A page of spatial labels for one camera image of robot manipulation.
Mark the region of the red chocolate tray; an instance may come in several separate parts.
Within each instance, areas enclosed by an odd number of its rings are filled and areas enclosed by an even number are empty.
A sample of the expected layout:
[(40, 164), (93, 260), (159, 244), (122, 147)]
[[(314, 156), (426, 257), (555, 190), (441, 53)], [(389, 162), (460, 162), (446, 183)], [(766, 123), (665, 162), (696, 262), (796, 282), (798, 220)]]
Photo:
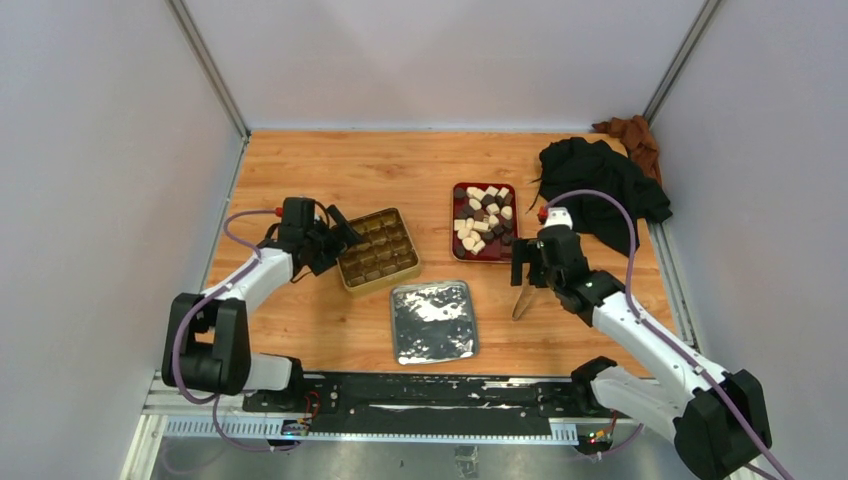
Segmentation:
[(451, 253), (458, 261), (505, 263), (519, 236), (515, 188), (505, 183), (460, 182), (453, 186)]

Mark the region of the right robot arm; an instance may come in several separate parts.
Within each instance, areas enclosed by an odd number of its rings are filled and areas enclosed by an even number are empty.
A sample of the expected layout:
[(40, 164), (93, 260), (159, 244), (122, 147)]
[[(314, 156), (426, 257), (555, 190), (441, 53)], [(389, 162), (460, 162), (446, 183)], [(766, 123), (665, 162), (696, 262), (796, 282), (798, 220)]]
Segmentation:
[(724, 479), (772, 444), (763, 388), (746, 370), (729, 372), (659, 324), (604, 270), (593, 270), (579, 235), (542, 228), (512, 246), (511, 283), (550, 289), (563, 309), (615, 340), (651, 374), (632, 375), (597, 357), (571, 373), (571, 403), (584, 417), (623, 413), (668, 440), (699, 479)]

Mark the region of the metal tongs black tips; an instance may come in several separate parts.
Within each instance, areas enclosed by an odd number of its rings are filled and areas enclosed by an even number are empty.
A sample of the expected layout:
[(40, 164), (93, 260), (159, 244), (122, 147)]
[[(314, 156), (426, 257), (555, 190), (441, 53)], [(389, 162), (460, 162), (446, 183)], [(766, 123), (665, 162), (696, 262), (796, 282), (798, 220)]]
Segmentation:
[(513, 322), (519, 321), (527, 312), (533, 303), (536, 291), (537, 288), (530, 283), (522, 286), (511, 313), (511, 319)]

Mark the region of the gold chocolate tin box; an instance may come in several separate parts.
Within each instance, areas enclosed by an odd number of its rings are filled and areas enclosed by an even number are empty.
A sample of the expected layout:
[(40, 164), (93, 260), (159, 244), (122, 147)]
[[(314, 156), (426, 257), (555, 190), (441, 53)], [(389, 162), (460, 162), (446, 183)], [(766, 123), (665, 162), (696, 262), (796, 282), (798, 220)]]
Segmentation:
[(343, 286), (353, 297), (370, 295), (420, 276), (421, 259), (397, 208), (352, 219), (350, 225), (363, 242), (348, 249), (338, 265)]

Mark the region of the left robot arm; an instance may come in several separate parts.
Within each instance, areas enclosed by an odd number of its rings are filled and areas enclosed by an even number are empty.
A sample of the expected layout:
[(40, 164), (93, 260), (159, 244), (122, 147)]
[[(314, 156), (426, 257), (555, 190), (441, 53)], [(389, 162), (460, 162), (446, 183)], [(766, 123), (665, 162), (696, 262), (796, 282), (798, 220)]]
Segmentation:
[(278, 220), (258, 242), (231, 231), (241, 213), (227, 218), (224, 235), (248, 247), (249, 257), (216, 285), (172, 301), (162, 380), (193, 404), (259, 391), (268, 391), (268, 400), (283, 413), (305, 403), (301, 361), (253, 352), (249, 317), (271, 294), (295, 283), (302, 270), (318, 276), (364, 240), (336, 206), (312, 198), (288, 197), (272, 213)]

